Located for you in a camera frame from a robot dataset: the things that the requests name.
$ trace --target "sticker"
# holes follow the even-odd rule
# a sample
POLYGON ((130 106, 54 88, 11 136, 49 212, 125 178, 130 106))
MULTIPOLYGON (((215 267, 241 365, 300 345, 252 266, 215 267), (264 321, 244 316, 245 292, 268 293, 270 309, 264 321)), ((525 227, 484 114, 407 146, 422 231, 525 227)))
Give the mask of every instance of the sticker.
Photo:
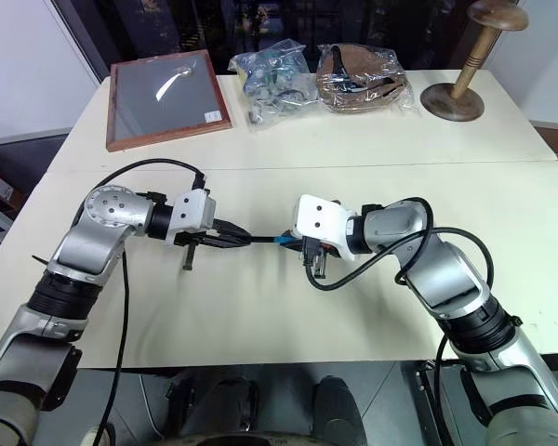
POLYGON ((219 110, 205 113, 205 121, 207 121, 208 123, 214 123, 216 121, 220 121, 221 119, 221 113, 219 112, 219 110))
POLYGON ((4 198, 7 202, 10 201, 14 188, 6 183, 2 178, 0 178, 0 196, 4 198))
POLYGON ((347 223, 345 224, 345 235, 353 235, 353 220, 352 219, 347 220, 347 223))

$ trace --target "picture frame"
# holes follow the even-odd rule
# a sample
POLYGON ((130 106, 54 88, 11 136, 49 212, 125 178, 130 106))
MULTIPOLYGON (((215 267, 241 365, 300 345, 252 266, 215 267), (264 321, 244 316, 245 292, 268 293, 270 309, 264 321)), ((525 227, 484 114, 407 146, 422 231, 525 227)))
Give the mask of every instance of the picture frame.
POLYGON ((107 151, 232 127, 205 49, 112 65, 107 151))

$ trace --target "brown leather item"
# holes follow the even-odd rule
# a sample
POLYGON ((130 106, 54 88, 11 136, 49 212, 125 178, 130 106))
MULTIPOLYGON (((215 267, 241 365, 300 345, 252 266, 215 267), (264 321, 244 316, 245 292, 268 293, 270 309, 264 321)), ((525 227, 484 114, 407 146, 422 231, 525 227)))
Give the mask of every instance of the brown leather item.
POLYGON ((405 72, 394 53, 377 53, 367 46, 326 46, 316 71, 320 97, 335 112, 366 112, 387 106, 406 86, 405 72))

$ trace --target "metal parts in bag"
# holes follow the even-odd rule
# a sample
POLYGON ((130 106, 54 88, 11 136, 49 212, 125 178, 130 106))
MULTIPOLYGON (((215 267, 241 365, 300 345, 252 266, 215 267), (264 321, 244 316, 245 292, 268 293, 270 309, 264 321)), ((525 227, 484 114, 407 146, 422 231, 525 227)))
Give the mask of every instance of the metal parts in bag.
POLYGON ((248 121, 265 126, 318 101, 318 91, 302 54, 305 45, 285 39, 256 53, 233 56, 228 70, 237 72, 249 101, 248 121))

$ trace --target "white wall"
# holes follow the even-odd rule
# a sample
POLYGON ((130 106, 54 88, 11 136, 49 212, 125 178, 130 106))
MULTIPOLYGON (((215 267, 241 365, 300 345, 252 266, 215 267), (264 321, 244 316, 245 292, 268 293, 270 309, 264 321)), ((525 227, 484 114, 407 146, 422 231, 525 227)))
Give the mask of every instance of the white wall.
POLYGON ((558 126, 558 0, 524 0, 529 26, 503 33, 484 68, 531 121, 558 126))
POLYGON ((72 127, 98 85, 49 0, 0 0, 0 142, 72 127))

